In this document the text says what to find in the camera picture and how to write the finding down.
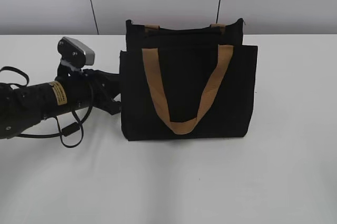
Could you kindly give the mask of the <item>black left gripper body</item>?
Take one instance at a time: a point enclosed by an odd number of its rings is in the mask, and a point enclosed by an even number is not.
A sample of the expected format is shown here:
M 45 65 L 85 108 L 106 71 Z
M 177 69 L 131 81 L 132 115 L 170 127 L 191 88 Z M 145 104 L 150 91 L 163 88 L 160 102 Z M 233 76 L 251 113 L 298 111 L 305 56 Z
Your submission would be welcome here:
M 69 66 L 59 64 L 57 68 L 57 77 L 66 75 L 88 81 L 93 89 L 94 107 L 101 109 L 110 115 L 121 112 L 121 101 L 114 100 L 121 93 L 119 74 L 93 69 L 73 71 Z

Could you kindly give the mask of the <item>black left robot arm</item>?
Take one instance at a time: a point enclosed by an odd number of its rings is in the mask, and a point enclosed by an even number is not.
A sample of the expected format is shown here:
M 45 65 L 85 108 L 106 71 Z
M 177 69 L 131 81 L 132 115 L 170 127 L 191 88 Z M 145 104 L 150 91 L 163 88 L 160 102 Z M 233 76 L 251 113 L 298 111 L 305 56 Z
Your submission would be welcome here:
M 116 73 L 84 69 L 72 71 L 59 65 L 54 81 L 37 85 L 1 83 L 1 139 L 67 137 L 83 131 L 93 108 L 111 115 L 120 113 L 120 78 Z M 45 135 L 24 131 L 49 118 L 71 113 L 73 123 Z

